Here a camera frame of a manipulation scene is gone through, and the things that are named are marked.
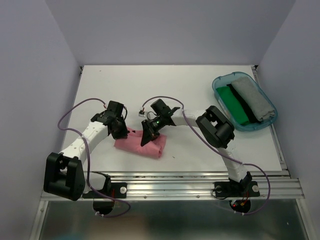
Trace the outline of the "pink t-shirt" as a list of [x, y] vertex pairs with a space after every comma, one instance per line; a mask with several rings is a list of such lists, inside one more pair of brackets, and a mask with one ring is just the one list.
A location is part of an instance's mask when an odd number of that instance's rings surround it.
[[128, 130], [127, 138], [115, 140], [114, 147], [116, 149], [153, 159], [159, 159], [162, 156], [167, 141], [166, 135], [160, 134], [157, 139], [141, 146], [143, 131], [132, 128], [128, 128]]

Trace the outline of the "blue translucent plastic bin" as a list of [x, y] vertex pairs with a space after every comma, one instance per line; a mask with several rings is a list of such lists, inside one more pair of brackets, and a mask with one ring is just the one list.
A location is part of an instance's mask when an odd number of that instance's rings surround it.
[[251, 76], [236, 71], [212, 82], [214, 96], [234, 127], [254, 132], [275, 122], [278, 111]]

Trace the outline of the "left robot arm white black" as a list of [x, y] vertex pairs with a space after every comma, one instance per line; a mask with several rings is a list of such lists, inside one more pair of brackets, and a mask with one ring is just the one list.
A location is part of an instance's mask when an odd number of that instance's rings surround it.
[[[67, 127], [63, 128], [63, 119], [76, 107], [88, 101], [99, 101], [103, 104], [104, 111], [95, 114], [83, 132]], [[84, 174], [83, 164], [91, 165], [90, 154], [108, 136], [113, 139], [126, 139], [129, 130], [126, 126], [127, 112], [124, 104], [109, 101], [106, 104], [99, 98], [88, 98], [72, 107], [58, 121], [57, 127], [61, 131], [71, 131], [78, 134], [78, 138], [59, 153], [52, 152], [48, 155], [45, 165], [43, 190], [72, 201], [78, 200], [82, 194], [91, 189], [90, 170]]]

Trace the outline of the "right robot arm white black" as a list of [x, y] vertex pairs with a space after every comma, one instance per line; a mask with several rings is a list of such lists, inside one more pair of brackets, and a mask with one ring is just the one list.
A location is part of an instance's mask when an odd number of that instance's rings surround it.
[[234, 159], [228, 144], [234, 140], [234, 126], [216, 107], [209, 106], [203, 111], [186, 111], [184, 105], [170, 108], [162, 99], [150, 105], [155, 113], [153, 119], [145, 119], [142, 124], [143, 147], [159, 136], [159, 130], [166, 126], [188, 126], [202, 140], [222, 157], [228, 172], [228, 182], [215, 182], [214, 191], [218, 198], [241, 197], [249, 191], [252, 181], [245, 164]]

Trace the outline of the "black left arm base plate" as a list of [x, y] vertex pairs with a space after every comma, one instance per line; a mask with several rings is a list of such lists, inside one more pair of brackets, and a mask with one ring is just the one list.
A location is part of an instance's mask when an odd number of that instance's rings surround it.
[[[99, 193], [106, 195], [114, 199], [126, 199], [127, 198], [127, 183], [126, 182], [112, 182], [109, 186], [105, 186], [103, 189], [98, 190]], [[102, 199], [103, 197], [90, 190], [82, 195], [83, 199]]]

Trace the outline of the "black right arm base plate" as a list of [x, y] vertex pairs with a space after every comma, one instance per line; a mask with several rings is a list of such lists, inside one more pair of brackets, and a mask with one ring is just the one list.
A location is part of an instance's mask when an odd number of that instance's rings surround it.
[[256, 181], [251, 181], [246, 187], [231, 181], [216, 181], [213, 185], [213, 192], [219, 199], [260, 196], [260, 189]]

